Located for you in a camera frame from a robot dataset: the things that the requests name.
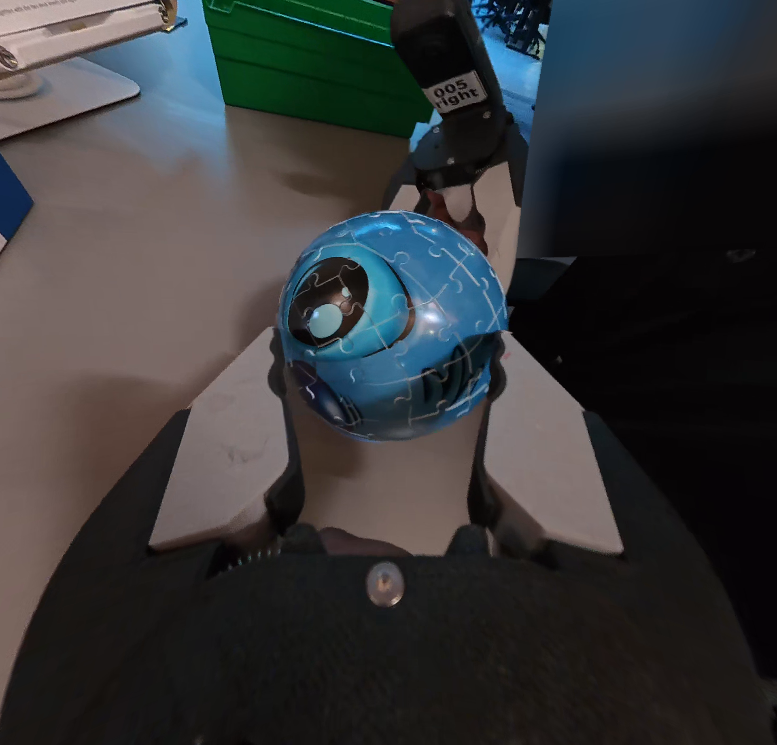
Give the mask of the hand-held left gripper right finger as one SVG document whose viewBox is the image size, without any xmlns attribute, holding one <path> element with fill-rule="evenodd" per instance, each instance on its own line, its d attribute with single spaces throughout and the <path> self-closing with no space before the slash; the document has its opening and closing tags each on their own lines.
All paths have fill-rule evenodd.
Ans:
<svg viewBox="0 0 777 745">
<path fill-rule="evenodd" d="M 624 549 L 581 405 L 509 332 L 490 363 L 468 507 L 504 554 Z"/>
</svg>

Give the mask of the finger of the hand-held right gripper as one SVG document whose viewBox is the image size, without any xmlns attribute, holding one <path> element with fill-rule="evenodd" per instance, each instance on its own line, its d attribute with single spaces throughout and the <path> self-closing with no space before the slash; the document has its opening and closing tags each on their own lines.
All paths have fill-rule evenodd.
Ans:
<svg viewBox="0 0 777 745">
<path fill-rule="evenodd" d="M 385 190 L 382 210 L 427 214 L 430 206 L 426 184 L 423 172 L 396 171 Z"/>
<path fill-rule="evenodd" d="M 514 266 L 520 226 L 509 162 L 487 169 L 471 186 L 473 206 L 482 217 L 482 230 L 468 228 L 468 238 L 487 256 L 492 266 Z"/>
</svg>

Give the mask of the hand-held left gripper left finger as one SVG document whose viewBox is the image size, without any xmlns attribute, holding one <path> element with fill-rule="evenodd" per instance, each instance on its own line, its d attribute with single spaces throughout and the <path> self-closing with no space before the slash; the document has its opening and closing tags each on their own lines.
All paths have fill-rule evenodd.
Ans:
<svg viewBox="0 0 777 745">
<path fill-rule="evenodd" d="M 304 481 L 274 327 L 192 402 L 150 546 L 220 540 L 249 550 L 292 526 Z"/>
</svg>

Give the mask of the blue puzzle ball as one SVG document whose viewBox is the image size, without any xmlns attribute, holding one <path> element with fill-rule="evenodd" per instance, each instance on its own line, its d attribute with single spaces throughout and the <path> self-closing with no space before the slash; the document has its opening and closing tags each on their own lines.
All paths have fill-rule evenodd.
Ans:
<svg viewBox="0 0 777 745">
<path fill-rule="evenodd" d="M 300 254 L 277 329 L 297 396 L 360 441 L 413 440 L 487 397 L 503 286 L 455 227 L 408 211 L 335 224 Z"/>
</svg>

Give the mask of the printed puzzle box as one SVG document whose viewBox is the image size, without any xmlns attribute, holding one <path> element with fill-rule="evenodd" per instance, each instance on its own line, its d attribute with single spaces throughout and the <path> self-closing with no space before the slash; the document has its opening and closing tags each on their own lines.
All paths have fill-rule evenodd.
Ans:
<svg viewBox="0 0 777 745">
<path fill-rule="evenodd" d="M 1 157 L 1 252 L 14 238 L 26 216 L 34 206 L 34 200 Z"/>
</svg>

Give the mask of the person's right hand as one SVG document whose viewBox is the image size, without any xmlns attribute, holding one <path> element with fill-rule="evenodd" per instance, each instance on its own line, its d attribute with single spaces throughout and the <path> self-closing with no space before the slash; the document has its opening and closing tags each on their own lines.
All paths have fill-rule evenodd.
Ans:
<svg viewBox="0 0 777 745">
<path fill-rule="evenodd" d="M 485 223 L 480 216 L 468 216 L 463 222 L 456 222 L 449 213 L 442 194 L 427 189 L 424 195 L 429 201 L 429 216 L 451 226 L 477 246 L 484 256 L 489 255 L 485 240 Z"/>
</svg>

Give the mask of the green plastic bin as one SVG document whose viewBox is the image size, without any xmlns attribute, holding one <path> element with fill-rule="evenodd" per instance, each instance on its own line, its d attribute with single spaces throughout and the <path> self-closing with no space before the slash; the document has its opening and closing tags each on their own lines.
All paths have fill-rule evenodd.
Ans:
<svg viewBox="0 0 777 745">
<path fill-rule="evenodd" d="M 410 138 L 433 107 L 377 0 L 201 0 L 230 107 Z"/>
</svg>

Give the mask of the wooden sheet holder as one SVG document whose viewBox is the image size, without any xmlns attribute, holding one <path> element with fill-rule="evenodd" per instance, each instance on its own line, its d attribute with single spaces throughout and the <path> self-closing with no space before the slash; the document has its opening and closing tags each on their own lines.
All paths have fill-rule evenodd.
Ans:
<svg viewBox="0 0 777 745">
<path fill-rule="evenodd" d="M 177 0 L 156 0 L 98 13 L 2 20 L 1 74 L 32 71 L 167 29 Z"/>
</svg>

